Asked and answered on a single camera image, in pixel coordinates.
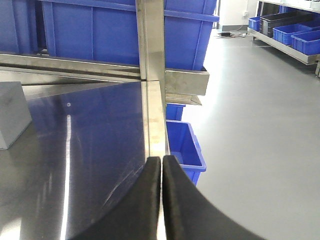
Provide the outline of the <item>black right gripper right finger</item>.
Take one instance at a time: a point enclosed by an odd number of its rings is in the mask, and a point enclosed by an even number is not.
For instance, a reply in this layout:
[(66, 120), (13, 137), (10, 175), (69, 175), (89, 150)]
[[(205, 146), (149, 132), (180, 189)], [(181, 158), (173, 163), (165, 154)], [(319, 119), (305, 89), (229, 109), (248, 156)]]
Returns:
[(169, 240), (259, 240), (211, 204), (173, 155), (163, 157), (162, 194)]

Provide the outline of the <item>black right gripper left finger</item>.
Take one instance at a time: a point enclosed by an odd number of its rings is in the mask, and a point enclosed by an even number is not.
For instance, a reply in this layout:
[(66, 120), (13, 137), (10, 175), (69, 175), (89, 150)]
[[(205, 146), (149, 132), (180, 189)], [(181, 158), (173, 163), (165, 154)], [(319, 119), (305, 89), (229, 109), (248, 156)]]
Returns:
[(161, 159), (148, 157), (127, 194), (74, 240), (156, 240), (160, 210)]

